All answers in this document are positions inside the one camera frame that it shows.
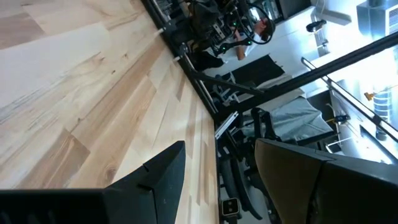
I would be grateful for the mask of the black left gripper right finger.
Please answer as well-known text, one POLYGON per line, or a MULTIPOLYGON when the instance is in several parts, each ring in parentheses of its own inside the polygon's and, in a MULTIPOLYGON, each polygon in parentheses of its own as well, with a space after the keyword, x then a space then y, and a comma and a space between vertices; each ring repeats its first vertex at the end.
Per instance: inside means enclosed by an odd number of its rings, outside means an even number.
POLYGON ((282 224, 398 224, 398 165, 268 139, 255 160, 282 224))

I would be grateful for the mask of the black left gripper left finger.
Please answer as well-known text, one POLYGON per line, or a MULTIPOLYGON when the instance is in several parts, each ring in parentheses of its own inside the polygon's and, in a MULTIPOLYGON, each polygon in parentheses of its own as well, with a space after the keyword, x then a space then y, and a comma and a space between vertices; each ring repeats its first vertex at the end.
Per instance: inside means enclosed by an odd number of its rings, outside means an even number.
POLYGON ((185 142, 99 189, 0 190, 0 224, 174 224, 185 142))

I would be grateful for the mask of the grey cloth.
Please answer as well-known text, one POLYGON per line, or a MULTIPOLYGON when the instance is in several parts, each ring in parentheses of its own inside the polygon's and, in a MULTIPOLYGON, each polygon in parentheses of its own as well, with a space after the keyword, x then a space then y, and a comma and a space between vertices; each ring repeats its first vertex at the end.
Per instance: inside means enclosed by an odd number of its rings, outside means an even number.
POLYGON ((303 97, 271 111, 271 120, 276 135, 282 141, 300 141, 333 130, 323 120, 322 112, 303 97))

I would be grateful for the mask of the blue white cylinder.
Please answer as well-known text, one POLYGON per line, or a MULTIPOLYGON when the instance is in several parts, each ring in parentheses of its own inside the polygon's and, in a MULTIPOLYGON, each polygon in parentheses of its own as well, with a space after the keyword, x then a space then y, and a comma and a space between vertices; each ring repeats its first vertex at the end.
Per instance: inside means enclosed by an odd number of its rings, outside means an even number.
POLYGON ((392 93, 390 90, 383 90, 376 93, 373 98, 374 112, 385 122, 391 122, 392 93))

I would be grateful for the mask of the black diagonal beam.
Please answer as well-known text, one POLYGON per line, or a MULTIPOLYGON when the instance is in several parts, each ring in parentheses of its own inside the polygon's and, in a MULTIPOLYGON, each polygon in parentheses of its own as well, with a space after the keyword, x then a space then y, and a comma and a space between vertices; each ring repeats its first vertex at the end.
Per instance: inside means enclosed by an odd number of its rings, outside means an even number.
POLYGON ((310 72, 304 73, 301 76, 295 77, 281 85, 267 90, 263 95, 253 96, 248 100, 238 103, 233 106, 228 106, 226 109, 221 110, 218 113, 220 118, 226 118, 231 113, 245 112, 253 107, 259 106, 270 100, 273 100, 279 96, 282 96, 294 89, 300 88, 306 84, 309 84, 319 78, 325 77, 333 72, 336 72, 342 68, 348 67, 356 62, 364 60, 370 56, 376 55, 383 50, 393 47, 398 44, 398 34, 389 35, 382 39, 379 39, 371 44, 361 47, 358 50, 350 52, 330 63, 327 63, 319 68, 316 68, 310 72))

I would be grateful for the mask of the black floor mat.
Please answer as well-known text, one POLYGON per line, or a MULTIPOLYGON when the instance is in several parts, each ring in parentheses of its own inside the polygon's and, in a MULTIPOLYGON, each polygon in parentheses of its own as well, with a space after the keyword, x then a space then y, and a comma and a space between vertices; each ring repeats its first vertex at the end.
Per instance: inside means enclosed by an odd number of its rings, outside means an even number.
POLYGON ((283 75, 285 71, 269 56, 263 56, 232 71, 237 84, 260 84, 283 75))

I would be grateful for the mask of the person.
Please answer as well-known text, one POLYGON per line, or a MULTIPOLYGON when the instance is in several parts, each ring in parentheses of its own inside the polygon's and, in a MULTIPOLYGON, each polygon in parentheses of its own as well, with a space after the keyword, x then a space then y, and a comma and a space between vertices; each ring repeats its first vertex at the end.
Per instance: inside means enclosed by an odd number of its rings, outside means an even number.
MULTIPOLYGON (((254 25, 254 35, 253 39, 256 42, 265 42, 269 36, 273 33, 273 28, 271 23, 265 18, 260 19, 254 25)), ((227 40, 227 43, 242 41, 246 38, 246 34, 243 32, 239 32, 236 30, 232 38, 227 40)), ((252 43, 251 45, 240 45, 227 50, 224 54, 220 54, 218 57, 222 59, 224 63, 228 63, 233 59, 243 60, 245 59, 255 48, 257 47, 256 43, 252 43)))

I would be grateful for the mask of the white appliance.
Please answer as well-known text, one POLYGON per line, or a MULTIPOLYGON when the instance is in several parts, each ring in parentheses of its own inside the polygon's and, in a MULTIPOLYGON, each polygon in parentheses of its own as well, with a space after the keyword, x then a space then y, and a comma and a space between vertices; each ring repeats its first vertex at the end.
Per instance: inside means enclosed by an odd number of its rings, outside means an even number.
POLYGON ((356 6, 358 29, 373 40, 398 32, 398 0, 366 0, 356 6))

